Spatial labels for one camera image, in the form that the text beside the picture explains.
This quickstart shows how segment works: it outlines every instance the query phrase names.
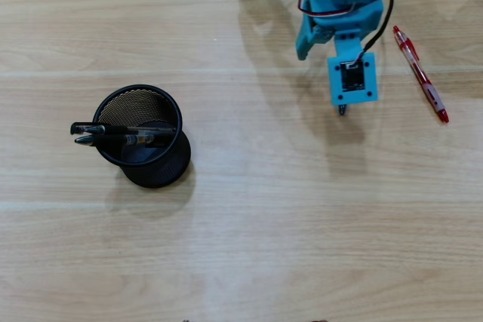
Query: blue bracket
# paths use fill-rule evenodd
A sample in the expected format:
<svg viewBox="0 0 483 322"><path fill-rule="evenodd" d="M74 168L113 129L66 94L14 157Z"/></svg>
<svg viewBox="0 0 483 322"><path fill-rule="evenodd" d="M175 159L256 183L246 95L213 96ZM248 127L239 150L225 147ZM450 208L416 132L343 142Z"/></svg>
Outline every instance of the blue bracket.
<svg viewBox="0 0 483 322"><path fill-rule="evenodd" d="M315 12L332 11L337 6L331 0L306 0L306 8ZM328 59L332 104L335 106L378 100L377 73L374 54L365 54L361 60L364 84L347 87L343 81L343 67L353 63L362 51L361 40L377 29L383 14L383 1L375 0L338 17L311 17L303 15L296 40L297 56L305 60L314 44L335 40L337 57Z"/></svg>

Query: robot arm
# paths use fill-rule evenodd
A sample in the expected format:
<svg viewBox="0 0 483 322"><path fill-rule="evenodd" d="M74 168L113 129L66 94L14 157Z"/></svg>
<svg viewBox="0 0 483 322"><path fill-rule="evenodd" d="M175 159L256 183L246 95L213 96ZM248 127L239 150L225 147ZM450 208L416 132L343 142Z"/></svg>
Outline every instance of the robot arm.
<svg viewBox="0 0 483 322"><path fill-rule="evenodd" d="M332 103L340 107L378 100L374 54L366 54L385 29L392 11L376 37L363 48L361 41L377 29L383 15L382 0L300 0L304 13L297 38L297 56L305 60L314 44L335 41L337 57L328 59Z"/></svg>

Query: pen tip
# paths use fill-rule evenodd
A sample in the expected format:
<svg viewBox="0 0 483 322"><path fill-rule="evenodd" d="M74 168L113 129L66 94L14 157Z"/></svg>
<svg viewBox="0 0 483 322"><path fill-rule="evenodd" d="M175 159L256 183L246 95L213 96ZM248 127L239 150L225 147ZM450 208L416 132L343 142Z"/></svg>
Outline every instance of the pen tip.
<svg viewBox="0 0 483 322"><path fill-rule="evenodd" d="M441 111L439 111L438 116L441 121L443 121L446 124L449 124L450 118L448 117L448 113L446 112L445 109L442 109Z"/></svg>
<svg viewBox="0 0 483 322"><path fill-rule="evenodd" d="M78 145L84 145L84 146L90 146L94 142L94 138L92 136L84 136L84 137L79 137L78 139L75 139L74 141Z"/></svg>

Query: mesh cup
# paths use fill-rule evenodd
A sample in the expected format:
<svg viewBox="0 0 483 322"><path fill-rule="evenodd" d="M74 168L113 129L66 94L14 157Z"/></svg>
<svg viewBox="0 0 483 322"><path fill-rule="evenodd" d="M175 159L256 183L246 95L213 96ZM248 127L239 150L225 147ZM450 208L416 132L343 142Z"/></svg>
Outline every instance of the mesh cup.
<svg viewBox="0 0 483 322"><path fill-rule="evenodd" d="M176 135L164 148L112 145L97 148L128 179L145 188L160 188L179 179L191 159L191 147L182 131L181 111L173 98L157 87L136 84L117 90L99 106L93 122L128 127L176 127Z"/></svg>

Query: wooden table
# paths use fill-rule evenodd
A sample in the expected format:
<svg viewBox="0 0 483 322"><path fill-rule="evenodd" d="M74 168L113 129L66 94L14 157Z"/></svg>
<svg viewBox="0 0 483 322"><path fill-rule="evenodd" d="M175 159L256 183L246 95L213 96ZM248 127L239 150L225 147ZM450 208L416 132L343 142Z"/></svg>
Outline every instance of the wooden table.
<svg viewBox="0 0 483 322"><path fill-rule="evenodd" d="M2 322L483 320L483 0L395 0L395 46L339 118L297 0L0 1ZM170 93L192 164L131 184L68 127Z"/></svg>

